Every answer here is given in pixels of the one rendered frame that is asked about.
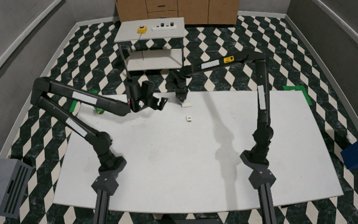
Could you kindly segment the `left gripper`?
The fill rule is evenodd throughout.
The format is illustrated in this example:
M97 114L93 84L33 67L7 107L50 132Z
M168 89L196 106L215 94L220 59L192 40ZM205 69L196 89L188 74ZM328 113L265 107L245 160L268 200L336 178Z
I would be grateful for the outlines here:
M151 95L153 95L153 94L154 94L154 91L151 92ZM161 97L161 100L160 100L160 102L159 102L159 98L156 98L156 97L155 97L154 103L153 103L153 104L150 104L150 105L148 105L148 106L146 106L145 108L150 107L150 108L152 108L153 110L157 110L157 109L158 109L159 111L161 111L167 101L168 101L168 98ZM158 102L159 102L159 105L157 105Z

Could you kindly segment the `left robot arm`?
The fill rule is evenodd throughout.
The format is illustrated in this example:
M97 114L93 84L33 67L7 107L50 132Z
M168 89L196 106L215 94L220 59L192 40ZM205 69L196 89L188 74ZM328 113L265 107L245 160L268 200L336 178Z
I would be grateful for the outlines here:
M139 83L126 86L127 102L124 102L52 80L49 77L41 77L34 81L30 104L44 110L91 144L100 160L101 166L98 170L104 172L118 169L123 161L122 156L115 157L110 151L112 145L110 135L88 126L50 99L47 93L59 95L123 117L131 111L137 113L146 106L153 104L155 97L151 95L151 92L154 87L155 84L148 80L142 81L141 87ZM147 96L147 94L149 95ZM146 104L142 98L146 101ZM130 101L130 104L128 101Z

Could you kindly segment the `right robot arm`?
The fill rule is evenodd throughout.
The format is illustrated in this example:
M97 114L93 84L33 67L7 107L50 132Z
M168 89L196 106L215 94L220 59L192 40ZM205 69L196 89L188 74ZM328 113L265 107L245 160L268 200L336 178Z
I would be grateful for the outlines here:
M258 119L257 129L254 131L252 136L256 144L252 147L251 151L245 150L243 153L250 163L268 165L269 161L266 157L271 144L270 140L274 135L274 131L270 126L269 61L269 56L265 53L250 49L243 49L242 51L234 52L233 54L223 57L218 57L197 64L185 65L180 68L180 70L172 69L169 72L168 77L171 78L173 82L166 81L165 89L167 91L175 89L176 94L181 94L181 88L186 87L186 79L190 79L191 76L247 62L255 63L258 95Z

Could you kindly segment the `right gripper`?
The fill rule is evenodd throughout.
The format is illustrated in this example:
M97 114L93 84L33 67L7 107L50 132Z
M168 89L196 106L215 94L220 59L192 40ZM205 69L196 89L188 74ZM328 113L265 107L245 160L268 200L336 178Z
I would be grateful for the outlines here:
M188 94L188 88L189 86L186 86L184 88L181 88L181 94L176 94L176 98L180 100L180 102L184 102L186 100L187 94ZM181 100L181 98L183 99L183 101Z

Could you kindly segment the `green and yellow drink can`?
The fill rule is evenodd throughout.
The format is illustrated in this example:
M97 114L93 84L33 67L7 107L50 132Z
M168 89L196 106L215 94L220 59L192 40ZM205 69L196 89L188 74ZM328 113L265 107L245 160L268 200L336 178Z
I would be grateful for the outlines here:
M98 114L104 113L104 110L102 110L102 109L99 109L99 108L97 108L97 107L94 107L94 109L96 110L96 112L97 112Z

